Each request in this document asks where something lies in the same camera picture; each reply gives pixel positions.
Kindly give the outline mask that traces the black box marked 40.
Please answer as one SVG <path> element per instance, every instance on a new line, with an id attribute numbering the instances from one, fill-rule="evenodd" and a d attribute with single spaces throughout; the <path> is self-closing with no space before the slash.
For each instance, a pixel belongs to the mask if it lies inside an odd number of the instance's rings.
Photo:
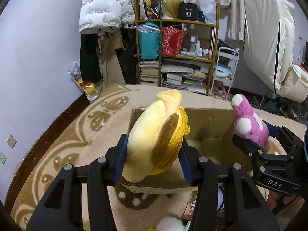
<path id="1" fill-rule="evenodd" d="M 178 18 L 182 20 L 196 21 L 197 5 L 194 3 L 180 2 Z"/>

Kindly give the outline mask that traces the red gift bag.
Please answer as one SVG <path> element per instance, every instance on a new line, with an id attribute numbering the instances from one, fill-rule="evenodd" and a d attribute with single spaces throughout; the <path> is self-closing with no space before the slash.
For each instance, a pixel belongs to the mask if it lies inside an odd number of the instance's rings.
<path id="1" fill-rule="evenodd" d="M 177 56 L 181 52 L 187 31 L 175 27 L 162 27 L 162 54 Z"/>

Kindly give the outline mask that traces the white fluffy pompom plush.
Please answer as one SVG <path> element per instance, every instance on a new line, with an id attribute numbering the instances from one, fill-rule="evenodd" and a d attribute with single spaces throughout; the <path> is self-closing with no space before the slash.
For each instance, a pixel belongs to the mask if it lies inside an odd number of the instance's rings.
<path id="1" fill-rule="evenodd" d="M 157 224 L 155 228 L 149 231 L 184 231 L 185 226 L 182 221 L 174 216 L 166 216 Z"/>

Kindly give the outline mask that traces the yellow plush pouch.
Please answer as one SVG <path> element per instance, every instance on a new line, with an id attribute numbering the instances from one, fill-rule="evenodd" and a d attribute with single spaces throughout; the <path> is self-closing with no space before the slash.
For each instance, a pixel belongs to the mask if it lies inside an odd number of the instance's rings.
<path id="1" fill-rule="evenodd" d="M 140 182 L 173 165 L 184 136 L 190 133 L 188 115 L 181 103 L 179 90 L 161 91 L 137 119 L 128 135 L 124 179 Z"/>

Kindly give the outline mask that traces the blonde wig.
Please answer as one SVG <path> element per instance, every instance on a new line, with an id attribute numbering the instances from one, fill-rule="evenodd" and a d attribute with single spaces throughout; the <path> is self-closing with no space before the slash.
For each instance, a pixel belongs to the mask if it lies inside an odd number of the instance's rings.
<path id="1" fill-rule="evenodd" d="M 181 0 L 162 0 L 162 14 L 164 19 L 178 19 Z"/>

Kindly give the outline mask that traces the snack bag on floor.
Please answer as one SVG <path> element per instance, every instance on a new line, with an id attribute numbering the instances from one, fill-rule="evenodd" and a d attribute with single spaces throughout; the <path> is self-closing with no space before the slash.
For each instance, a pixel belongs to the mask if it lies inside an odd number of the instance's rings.
<path id="1" fill-rule="evenodd" d="M 81 77 L 81 69 L 79 62 L 74 61 L 73 64 L 66 69 L 72 81 L 86 95 L 88 101 L 92 103 L 99 96 L 98 91 L 92 82 L 83 81 Z"/>

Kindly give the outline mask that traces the pink bear plush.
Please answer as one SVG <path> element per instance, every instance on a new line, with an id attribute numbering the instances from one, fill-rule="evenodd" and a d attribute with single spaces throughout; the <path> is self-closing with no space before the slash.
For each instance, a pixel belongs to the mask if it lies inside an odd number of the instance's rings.
<path id="1" fill-rule="evenodd" d="M 236 94 L 231 99 L 231 106 L 235 113 L 234 134 L 240 138 L 251 140 L 268 151 L 268 127 L 246 97 L 242 94 Z"/>

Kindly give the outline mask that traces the teal shopping bag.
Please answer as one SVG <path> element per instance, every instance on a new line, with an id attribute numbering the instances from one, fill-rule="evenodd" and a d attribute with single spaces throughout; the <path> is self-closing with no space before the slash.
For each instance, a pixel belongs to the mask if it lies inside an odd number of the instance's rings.
<path id="1" fill-rule="evenodd" d="M 159 26 L 148 22 L 135 27 L 138 32 L 142 60 L 154 60 L 159 54 Z"/>

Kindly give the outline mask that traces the wooden bookshelf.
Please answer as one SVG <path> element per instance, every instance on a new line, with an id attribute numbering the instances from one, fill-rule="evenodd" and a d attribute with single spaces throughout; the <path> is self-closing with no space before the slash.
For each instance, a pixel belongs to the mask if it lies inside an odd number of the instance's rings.
<path id="1" fill-rule="evenodd" d="M 202 21 L 191 21 L 182 19 L 163 19 L 162 13 L 163 1 L 159 0 L 159 18 L 151 19 L 150 23 L 159 23 L 159 53 L 158 53 L 158 86 L 162 86 L 162 58 L 175 58 L 194 60 L 197 62 L 203 62 L 209 64 L 208 71 L 206 71 L 206 93 L 209 93 L 210 83 L 213 81 L 213 72 L 215 67 L 215 58 L 217 56 L 218 45 L 218 33 L 219 33 L 219 17 L 220 17 L 220 4 L 216 3 L 216 23 L 208 24 Z M 200 56 L 188 56 L 182 55 L 180 52 L 183 47 L 184 40 L 188 38 L 188 32 L 178 29 L 178 27 L 184 24 L 197 25 L 207 27 L 210 29 L 210 37 L 201 38 L 196 37 L 195 40 L 208 43 L 209 57 L 203 58 Z"/>

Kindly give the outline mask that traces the white utility cart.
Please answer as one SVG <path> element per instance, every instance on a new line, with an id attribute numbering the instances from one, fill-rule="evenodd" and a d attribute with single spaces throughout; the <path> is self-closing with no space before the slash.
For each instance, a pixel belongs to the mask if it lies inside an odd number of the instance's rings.
<path id="1" fill-rule="evenodd" d="M 240 57 L 240 49 L 220 47 L 213 68 L 210 95 L 228 100 Z"/>

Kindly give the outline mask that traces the purple haired plush doll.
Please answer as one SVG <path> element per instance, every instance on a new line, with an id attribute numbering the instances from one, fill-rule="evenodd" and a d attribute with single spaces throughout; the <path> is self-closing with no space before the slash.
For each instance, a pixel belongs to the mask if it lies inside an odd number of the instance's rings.
<path id="1" fill-rule="evenodd" d="M 217 200 L 217 212 L 221 212 L 224 210 L 224 189 L 222 187 L 218 187 L 218 200 Z"/>

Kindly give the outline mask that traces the white wall socket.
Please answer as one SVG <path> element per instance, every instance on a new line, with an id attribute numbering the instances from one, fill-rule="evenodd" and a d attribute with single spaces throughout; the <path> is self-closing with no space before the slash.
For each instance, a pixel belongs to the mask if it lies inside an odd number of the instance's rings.
<path id="1" fill-rule="evenodd" d="M 17 141 L 16 141 L 16 139 L 15 139 L 12 135 L 9 135 L 9 137 L 6 139 L 6 143 L 7 143 L 11 148 L 13 148 L 13 147 L 16 145 Z"/>

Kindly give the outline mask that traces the beige trench coat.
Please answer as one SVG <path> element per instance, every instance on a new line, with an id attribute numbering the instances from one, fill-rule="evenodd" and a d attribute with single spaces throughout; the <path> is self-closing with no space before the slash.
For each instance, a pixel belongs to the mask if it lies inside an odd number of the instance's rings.
<path id="1" fill-rule="evenodd" d="M 116 54 L 116 48 L 123 46 L 120 32 L 106 33 L 98 39 L 97 57 L 101 80 L 95 87 L 101 93 L 112 84 L 125 84 L 124 76 Z"/>

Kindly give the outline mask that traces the clear plastic bag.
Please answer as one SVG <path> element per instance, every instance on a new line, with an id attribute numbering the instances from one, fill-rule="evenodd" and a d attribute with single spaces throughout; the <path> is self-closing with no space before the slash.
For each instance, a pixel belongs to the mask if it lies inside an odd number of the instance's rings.
<path id="1" fill-rule="evenodd" d="M 202 22 L 216 24 L 216 0 L 196 0 Z"/>

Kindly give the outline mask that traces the cream office chair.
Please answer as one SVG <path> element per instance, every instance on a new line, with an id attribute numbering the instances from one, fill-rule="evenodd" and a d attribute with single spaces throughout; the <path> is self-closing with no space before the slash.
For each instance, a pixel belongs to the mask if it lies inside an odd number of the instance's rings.
<path id="1" fill-rule="evenodd" d="M 244 60 L 276 95 L 307 97 L 307 71 L 293 64 L 295 6 L 287 0 L 245 0 Z"/>

